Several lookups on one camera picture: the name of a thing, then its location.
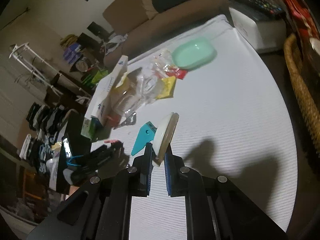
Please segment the white tissue box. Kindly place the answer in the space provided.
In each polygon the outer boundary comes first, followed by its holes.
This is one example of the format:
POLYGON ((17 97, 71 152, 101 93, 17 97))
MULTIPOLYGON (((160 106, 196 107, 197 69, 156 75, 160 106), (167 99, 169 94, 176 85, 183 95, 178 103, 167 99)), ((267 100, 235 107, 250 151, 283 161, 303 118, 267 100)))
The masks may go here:
POLYGON ((239 10, 229 7, 235 28, 257 53, 280 50, 286 39, 284 20, 257 20, 239 10))

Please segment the teal plastic clip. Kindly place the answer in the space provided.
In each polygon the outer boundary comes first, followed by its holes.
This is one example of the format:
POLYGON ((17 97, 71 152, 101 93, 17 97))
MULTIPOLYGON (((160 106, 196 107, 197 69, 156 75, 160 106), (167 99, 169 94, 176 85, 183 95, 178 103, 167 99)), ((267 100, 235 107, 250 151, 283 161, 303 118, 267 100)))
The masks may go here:
POLYGON ((131 155, 135 156, 139 153, 148 142, 153 141, 157 128, 152 122, 148 121, 139 130, 135 140, 135 144, 132 148, 131 155))

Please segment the wicker basket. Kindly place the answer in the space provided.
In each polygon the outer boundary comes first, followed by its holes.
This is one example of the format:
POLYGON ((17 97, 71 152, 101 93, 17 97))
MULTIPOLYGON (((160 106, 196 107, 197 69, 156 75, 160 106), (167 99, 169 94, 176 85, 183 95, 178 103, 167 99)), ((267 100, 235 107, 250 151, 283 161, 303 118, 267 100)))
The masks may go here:
POLYGON ((319 110, 301 75, 303 62, 294 33, 290 34, 284 42, 284 56, 299 109, 316 152, 319 154, 319 110))

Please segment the white clothes rack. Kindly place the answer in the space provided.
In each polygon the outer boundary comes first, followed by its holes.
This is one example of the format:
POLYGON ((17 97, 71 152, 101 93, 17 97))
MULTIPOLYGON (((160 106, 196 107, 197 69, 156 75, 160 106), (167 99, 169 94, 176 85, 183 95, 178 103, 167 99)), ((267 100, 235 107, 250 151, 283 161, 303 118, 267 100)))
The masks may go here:
POLYGON ((56 69, 38 53, 32 50, 29 43, 10 46, 10 59, 16 60, 32 77, 50 88, 57 96, 73 93, 76 96, 91 98, 91 94, 78 85, 70 76, 56 69))

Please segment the brown sofa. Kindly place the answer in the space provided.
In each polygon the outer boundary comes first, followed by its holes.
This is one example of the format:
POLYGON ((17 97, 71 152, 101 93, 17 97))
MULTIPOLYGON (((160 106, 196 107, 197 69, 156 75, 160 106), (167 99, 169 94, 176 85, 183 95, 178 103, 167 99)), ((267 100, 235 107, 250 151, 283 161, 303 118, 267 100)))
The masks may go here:
POLYGON ((104 66, 113 68, 121 55, 133 59, 197 22, 219 14, 228 14, 228 0, 189 0, 163 13, 154 9, 152 0, 114 0, 103 17, 125 41, 105 54, 104 66))

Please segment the pile of clothes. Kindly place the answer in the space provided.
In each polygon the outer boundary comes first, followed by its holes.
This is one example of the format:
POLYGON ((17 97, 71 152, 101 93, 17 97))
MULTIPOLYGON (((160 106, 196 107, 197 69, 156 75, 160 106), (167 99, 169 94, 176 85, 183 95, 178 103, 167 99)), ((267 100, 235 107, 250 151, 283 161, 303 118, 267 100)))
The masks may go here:
POLYGON ((26 117, 28 127, 36 135, 28 133, 25 136, 19 158, 27 161, 41 176, 48 176, 49 168, 46 162, 54 157, 52 146, 66 121, 69 109, 62 104, 55 107, 33 103, 26 117))

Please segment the green plastic dish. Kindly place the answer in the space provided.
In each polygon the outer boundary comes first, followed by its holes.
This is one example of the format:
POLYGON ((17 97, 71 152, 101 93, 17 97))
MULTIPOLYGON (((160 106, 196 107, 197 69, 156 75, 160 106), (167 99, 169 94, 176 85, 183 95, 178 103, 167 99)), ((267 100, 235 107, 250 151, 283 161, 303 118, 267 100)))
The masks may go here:
POLYGON ((193 70, 210 63, 217 51, 210 40, 199 37, 177 47, 171 54, 173 63, 181 69, 193 70))

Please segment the black remote control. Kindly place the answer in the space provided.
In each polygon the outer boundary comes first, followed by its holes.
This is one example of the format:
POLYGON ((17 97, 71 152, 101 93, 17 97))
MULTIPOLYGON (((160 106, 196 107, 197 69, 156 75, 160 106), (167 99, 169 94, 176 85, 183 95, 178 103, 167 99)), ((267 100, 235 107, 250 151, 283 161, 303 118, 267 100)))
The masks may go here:
POLYGON ((267 0, 230 0, 230 1, 235 1, 239 4, 246 5, 247 7, 250 7, 251 9, 264 14, 270 19, 278 20, 283 18, 286 14, 281 7, 272 4, 267 0))

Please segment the yellow sauce packet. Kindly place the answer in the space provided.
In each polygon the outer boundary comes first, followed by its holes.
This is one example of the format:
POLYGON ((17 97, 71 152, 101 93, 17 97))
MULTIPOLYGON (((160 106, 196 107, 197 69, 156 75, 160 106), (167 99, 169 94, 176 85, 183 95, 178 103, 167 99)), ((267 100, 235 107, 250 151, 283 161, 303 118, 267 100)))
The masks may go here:
POLYGON ((170 76, 162 79, 163 82, 163 89, 162 91, 157 95, 156 99, 167 99, 172 98, 174 96, 174 89, 176 85, 176 77, 170 76))

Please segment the round white wooden lid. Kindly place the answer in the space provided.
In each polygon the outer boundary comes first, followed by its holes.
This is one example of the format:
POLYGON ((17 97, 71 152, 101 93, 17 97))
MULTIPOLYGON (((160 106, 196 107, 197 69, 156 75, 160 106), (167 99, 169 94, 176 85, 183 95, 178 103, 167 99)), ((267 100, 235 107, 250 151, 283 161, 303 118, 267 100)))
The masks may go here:
POLYGON ((171 112, 161 120, 156 129, 152 149, 154 152, 153 162, 157 166, 160 166, 164 160, 166 150, 174 136, 178 120, 179 114, 171 112))

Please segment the clear plastic container bag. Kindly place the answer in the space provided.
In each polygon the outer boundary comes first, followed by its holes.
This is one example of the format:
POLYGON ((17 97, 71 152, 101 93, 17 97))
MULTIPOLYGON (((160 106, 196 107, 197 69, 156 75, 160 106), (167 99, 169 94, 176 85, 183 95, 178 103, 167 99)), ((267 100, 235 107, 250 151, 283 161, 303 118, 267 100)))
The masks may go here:
POLYGON ((118 122, 128 118, 139 107, 152 103, 164 88, 164 83, 153 71, 143 68, 125 73, 110 93, 108 120, 118 122))

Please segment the red sauce packet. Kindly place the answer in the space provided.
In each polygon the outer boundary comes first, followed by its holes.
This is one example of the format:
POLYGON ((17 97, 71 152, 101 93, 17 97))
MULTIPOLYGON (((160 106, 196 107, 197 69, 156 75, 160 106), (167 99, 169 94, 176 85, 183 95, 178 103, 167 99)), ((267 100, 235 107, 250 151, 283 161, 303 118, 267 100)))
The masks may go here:
POLYGON ((169 76, 169 77, 173 76, 173 77, 180 79, 180 80, 183 80, 188 73, 187 70, 181 69, 181 68, 178 68, 178 67, 172 66, 172 65, 167 65, 164 68, 164 71, 167 76, 169 76))

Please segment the green yellow bag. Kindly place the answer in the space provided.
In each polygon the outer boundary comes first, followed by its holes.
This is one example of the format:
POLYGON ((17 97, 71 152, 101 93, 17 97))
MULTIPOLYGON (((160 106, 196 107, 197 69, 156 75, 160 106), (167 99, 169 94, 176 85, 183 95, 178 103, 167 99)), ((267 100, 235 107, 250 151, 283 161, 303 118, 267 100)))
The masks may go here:
POLYGON ((81 78, 81 83, 86 86, 96 85, 103 77, 108 75, 108 70, 97 70, 95 73, 86 74, 81 78))

